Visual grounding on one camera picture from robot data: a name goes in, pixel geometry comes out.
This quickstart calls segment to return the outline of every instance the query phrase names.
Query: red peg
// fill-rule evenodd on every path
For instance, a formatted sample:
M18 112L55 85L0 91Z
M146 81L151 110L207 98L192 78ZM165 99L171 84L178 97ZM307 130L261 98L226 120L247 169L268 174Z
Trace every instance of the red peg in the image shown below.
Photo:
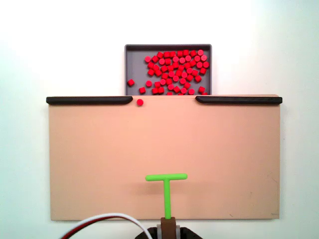
M174 56L173 57L173 62L178 62L179 61L179 58L177 56Z
M168 73L163 73L161 77L166 80L168 78Z
M190 57L190 56L185 56L185 60L186 60L187 62L189 62L189 61L191 61L191 57Z
M149 69L148 74L149 74L150 76L153 76L154 73L155 73L155 71L154 71L153 69Z
M162 72L165 72L165 71L167 71L168 70L168 68L167 68L167 66L162 66L161 68L160 68L160 70L162 71Z
M153 95L156 95L158 92L159 92L159 91L158 91L157 88L153 88L153 89L152 89L152 94L153 94Z
M128 85L129 85L129 86L134 85L134 83L135 83L135 82L133 81L133 79L130 79L130 80L128 81Z
M184 57L181 57L181 58L179 59L179 62L180 62L180 64L184 64L184 63L185 63L185 58L184 58Z
M198 82L201 82L201 76L196 76L195 77L195 81L198 83Z
M204 93L204 91L205 91L205 88L204 87L202 87L202 86L200 86L199 88L198 88L198 92L199 93Z
M153 56L153 57L152 57L152 61L153 61L154 63L156 63L157 61L159 61L159 58L158 58L157 56Z
M145 57L145 62L146 62L146 63L149 63L150 61L151 61L151 57L150 57L150 56L146 56L146 57Z
M173 76L173 81L177 82L179 80L178 76Z
M180 88L178 86L175 86L174 91L175 91L175 93L178 93L180 91Z
M146 86L147 86L147 87L151 87L152 84L153 84L153 83L152 83L151 81L146 81Z
M160 82L159 82L159 81L156 81L156 82L154 83L154 85L155 85L156 88L159 88L159 87L160 87Z
M182 78L186 78L187 77L187 73L186 72L182 72L181 76L182 76Z
M181 78L179 81L182 85L184 85L186 83L186 80L184 78Z
M208 68L208 67L209 67L209 62L205 61L205 62L203 63L203 67L204 67L204 68Z
M189 87L190 87L190 83L189 83L189 82L186 82L186 83L184 84L184 88L188 89Z
M189 89L188 90L188 94L189 95L194 95L195 94L195 90L194 89Z
M163 56L164 56L164 54L159 51L158 54L157 54L157 57L158 57L159 59L161 59L161 58L163 58Z
M160 60L159 60L159 64L160 64L160 65L164 65L164 64L165 64L165 59L164 59L164 58L160 59Z
M198 50L197 54L198 54L199 56L202 56L202 55L204 54L204 51L203 51L203 50Z
M200 61L196 64L196 67L198 69L202 68L203 67L203 63L201 63Z
M195 50L192 50L192 51L190 51L189 54L190 54L191 57L194 57L194 56L196 56L196 51L195 51Z
M160 84L161 84L162 86L166 84L166 80L165 80L165 79L161 79L159 82L160 82Z
M141 88L139 88L139 90L140 90L141 94L144 94L146 92L145 87L141 87Z
M202 55L202 56L200 57L200 59L201 59L201 61L206 61L206 60L207 60L207 56Z
M205 75L205 73L206 73L206 68L201 68L199 72L200 72L200 74Z
M188 55L188 50L183 50L183 56L187 56Z
M170 91L172 91L173 89L174 89L174 85L173 84L170 84L170 85L168 85L168 87L167 87Z

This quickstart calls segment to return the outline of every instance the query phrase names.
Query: wire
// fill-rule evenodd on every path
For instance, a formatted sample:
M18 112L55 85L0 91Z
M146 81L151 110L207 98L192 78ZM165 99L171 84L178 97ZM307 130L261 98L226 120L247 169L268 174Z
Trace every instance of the wire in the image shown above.
M68 232L66 232L61 239L69 239L71 236L76 234L78 231L82 230L83 228L96 223L98 221L102 221L105 219L110 219L110 218L123 218L126 220L131 221L132 223L136 224L139 226L146 234L148 239L153 239L149 231L135 218L132 218L129 215L123 214L123 213L106 213L106 214L101 214L101 215L96 215L87 219L84 219L77 223L72 229L70 229Z

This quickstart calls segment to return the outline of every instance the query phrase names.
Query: white cable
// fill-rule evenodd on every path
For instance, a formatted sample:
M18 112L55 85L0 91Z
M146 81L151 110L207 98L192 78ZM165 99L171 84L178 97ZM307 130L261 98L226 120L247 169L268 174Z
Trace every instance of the white cable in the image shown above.
M151 234L149 233L149 231L138 221L136 220L135 218L132 218L131 216L129 215L126 215L126 214L123 214L123 213L106 213L106 214L100 214L100 215L96 215L96 216L93 216L93 217L90 217L90 218L87 218L87 219L84 219L80 222L78 222L73 228L71 228L69 231L67 231L65 234L63 234L62 237L60 237L61 239L66 239L66 238L69 238L71 237L73 234L77 233L79 230L83 229L83 225L86 224L86 223L90 223L91 221L96 221L96 220L99 220L99 219L102 219L102 218L105 218L105 219L109 219L109 218L123 218L123 219L126 219L126 220L129 220L133 223L135 223L137 226L139 226L146 234L146 236L148 237L148 239L152 239L152 236Z

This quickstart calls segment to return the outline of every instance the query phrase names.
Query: red bead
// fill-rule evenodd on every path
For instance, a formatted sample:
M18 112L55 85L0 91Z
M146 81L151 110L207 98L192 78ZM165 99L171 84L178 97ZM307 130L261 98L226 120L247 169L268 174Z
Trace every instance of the red bead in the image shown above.
M159 51L158 54L157 54L157 57L158 58L163 58L163 56L164 56L164 54Z
M201 76L196 76L195 77L195 81L198 83L198 82L201 82Z
M191 69L190 67L186 70L186 72L188 73L188 74L191 74L192 72L193 72L193 69Z
M169 57L170 57L169 51L164 52L164 58L169 58Z
M154 63L153 63L153 62L150 62L150 63L148 64L148 68L153 69L153 67L154 67Z
M173 62L178 62L179 61L179 58L177 56L174 56L173 57Z
M156 63L157 61L159 61L159 58L158 58L157 56L153 56L153 57L152 57L152 61L153 61L154 63Z
M183 87L183 88L180 89L180 92L182 92L183 94L186 94L187 89Z
M146 92L145 87L141 87L141 88L139 88L139 90L140 90L141 94L144 94Z
M196 56L196 51L195 51L195 50L192 50L192 51L190 51L189 54L190 54L191 57L194 57L194 56Z
M196 67L198 69L202 68L203 67L203 63L201 63L200 61L196 64Z
M185 68L185 67L184 67L183 65L179 65L178 70L179 70L179 71L183 71L184 68Z
M165 59L165 65L167 65L167 66L170 65L170 58Z
M167 80L166 80L166 84L167 85L170 85L170 84L172 84L173 83L173 80L171 79L171 78L168 78Z
M177 71L175 72L175 75L176 75L176 76L181 76L181 71L177 70Z
M207 56L202 55L200 59L201 59L201 61L206 61L207 60Z
M186 60L187 62L189 62L189 61L191 61L191 57L190 57L190 56L185 56L185 60Z
M170 71L170 72L168 73L168 76L171 77L171 78L173 78L174 75L175 75L174 71Z
M157 88L153 88L153 89L152 89L152 94L153 94L153 95L157 94L158 92L159 92L159 91L158 91Z
M187 62L185 65L184 65L185 69L188 69L190 67L190 63Z
M172 64L172 66L173 66L174 69L177 69L177 68L178 68L178 62L174 62L174 63Z
M204 91L205 91L205 88L204 87L202 87L202 86L200 86L199 88L198 88L198 92L199 93L204 93Z
M199 56L202 56L202 55L204 54L204 51L203 51L203 50L198 50L197 54L198 54Z
M173 76L173 81L177 82L179 80L178 76Z
M196 61L192 60L192 61L189 62L189 64L190 64L191 67L193 67L194 65L196 65Z
M133 79L130 79L130 80L128 81L128 85L129 85L129 86L134 85L134 83L135 83L135 82L133 81Z
M180 88L178 86L175 86L174 91L175 91L175 93L178 93L180 91Z
M183 51L177 51L177 56L182 57L183 56Z
M174 67L173 66L168 66L168 71L173 71L174 70Z
M184 88L188 89L189 87L190 87L190 83L189 83L189 82L186 82L186 83L184 84Z
M193 76L197 76L197 74L198 74L198 71L196 71L196 70L193 70L193 72L191 73Z
M159 94L163 94L164 93L164 87L159 87Z
M157 71L157 70L159 70L159 69L160 69L160 67L159 67L158 65L154 65L154 66L153 66L153 70Z
M200 72L200 74L205 75L205 73L206 73L206 68L201 68L199 72Z
M147 86L147 87L151 87L152 84L153 84L153 83L152 83L151 81L146 81L146 86Z
M182 78L186 78L187 77L187 73L186 72L182 72L181 76L182 76Z
M168 73L163 73L161 77L166 80L168 78Z
M161 70L162 72L165 72L165 71L168 70L168 68L167 68L167 66L162 66L162 67L160 68L160 70Z
M188 55L188 50L183 50L183 56L187 56Z
M186 79L187 79L188 81L191 81L193 78L194 78L194 77L193 77L192 75L188 75L188 76L186 77Z
M155 71L155 75L160 76L161 75L161 71L160 70Z
M188 94L189 95L194 95L195 94L195 90L194 89L189 89L188 90Z
M148 74L149 74L150 76L153 76L154 73L155 73L155 71L154 71L153 69L149 69Z
M180 62L180 64L184 64L184 63L185 63L185 58L184 58L184 57L181 57L181 58L179 59L179 62Z
M184 85L186 83L186 80L184 78L181 78L179 81L182 85Z
M142 99L138 99L136 101L136 104L138 104L138 106L142 106L144 104L144 101Z
M160 84L161 84L162 86L166 84L166 80L165 80L165 79L161 79L159 82L160 82Z
M164 65L164 64L165 64L165 59L164 59L164 58L160 59L160 60L159 60L159 64L160 64L160 65Z
M168 87L167 87L170 91L172 91L173 89L174 89L174 85L173 84L170 84L170 85L168 85Z
M151 57L150 57L150 56L146 56L146 57L145 57L145 62L146 62L146 63L149 63L150 61L151 61Z
M209 62L205 61L205 62L203 63L203 67L204 67L204 68L208 68L208 67L209 67Z

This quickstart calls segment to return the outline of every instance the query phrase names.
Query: green t-shaped pusher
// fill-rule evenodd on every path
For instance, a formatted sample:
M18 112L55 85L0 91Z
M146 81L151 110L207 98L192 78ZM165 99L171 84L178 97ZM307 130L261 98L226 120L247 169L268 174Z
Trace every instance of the green t-shaped pusher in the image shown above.
M164 182L164 207L165 207L165 219L171 219L170 211L170 180L183 180L187 179L186 173L174 173L174 174L157 174L147 175L146 181L163 181Z

